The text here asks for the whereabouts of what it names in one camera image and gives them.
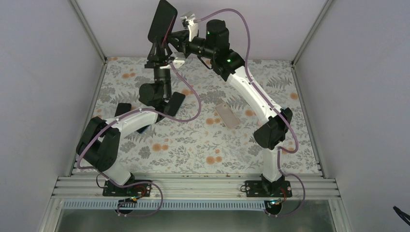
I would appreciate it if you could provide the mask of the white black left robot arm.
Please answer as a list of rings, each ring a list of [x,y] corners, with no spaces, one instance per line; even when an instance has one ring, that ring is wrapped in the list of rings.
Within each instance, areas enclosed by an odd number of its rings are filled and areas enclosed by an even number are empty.
[[[110,119],[92,118],[77,145],[79,170],[94,169],[106,177],[123,196],[134,191],[135,177],[117,160],[119,142],[129,134],[171,116],[171,74],[167,67],[171,50],[165,42],[153,42],[145,68],[153,69],[154,82],[139,87],[139,102],[145,108]]]

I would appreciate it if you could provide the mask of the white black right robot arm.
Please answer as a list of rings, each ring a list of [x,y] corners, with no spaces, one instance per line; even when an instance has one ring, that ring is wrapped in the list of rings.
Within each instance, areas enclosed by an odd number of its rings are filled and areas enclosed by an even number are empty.
[[[223,20],[206,24],[205,38],[198,36],[195,26],[171,32],[166,37],[178,52],[210,60],[210,69],[236,89],[256,113],[262,125],[253,133],[254,140],[263,149],[262,191],[268,197],[280,193],[285,175],[278,167],[278,149],[286,138],[293,113],[272,100],[250,74],[246,61],[230,48],[229,30]]]

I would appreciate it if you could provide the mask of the black phone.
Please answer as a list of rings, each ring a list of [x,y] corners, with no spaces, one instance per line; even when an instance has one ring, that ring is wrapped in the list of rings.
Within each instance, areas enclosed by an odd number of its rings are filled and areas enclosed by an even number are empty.
[[[148,40],[154,43],[157,39],[164,39],[172,31],[177,14],[173,5],[166,0],[160,0],[148,32]]]

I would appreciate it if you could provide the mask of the cream phone case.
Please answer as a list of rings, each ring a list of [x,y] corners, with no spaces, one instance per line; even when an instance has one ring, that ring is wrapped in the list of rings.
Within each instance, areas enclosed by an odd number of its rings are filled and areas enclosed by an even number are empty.
[[[240,124],[240,120],[227,103],[220,103],[214,109],[227,129],[233,129]]]

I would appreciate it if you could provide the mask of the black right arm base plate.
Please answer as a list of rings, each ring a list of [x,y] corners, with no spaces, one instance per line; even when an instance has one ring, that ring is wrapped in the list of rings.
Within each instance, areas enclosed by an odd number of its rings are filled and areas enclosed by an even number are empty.
[[[245,181],[241,191],[248,198],[279,198],[292,197],[292,187],[289,181],[276,181],[270,183],[262,180]]]

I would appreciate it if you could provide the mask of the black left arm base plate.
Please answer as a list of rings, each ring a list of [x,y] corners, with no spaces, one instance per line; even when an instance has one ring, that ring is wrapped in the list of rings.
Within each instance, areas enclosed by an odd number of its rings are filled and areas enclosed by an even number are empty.
[[[141,180],[134,180],[134,183],[139,183]],[[149,197],[152,185],[149,183],[140,183],[131,187],[120,188],[114,185],[111,181],[106,181],[102,195],[104,197],[125,197],[125,198],[140,198]]]

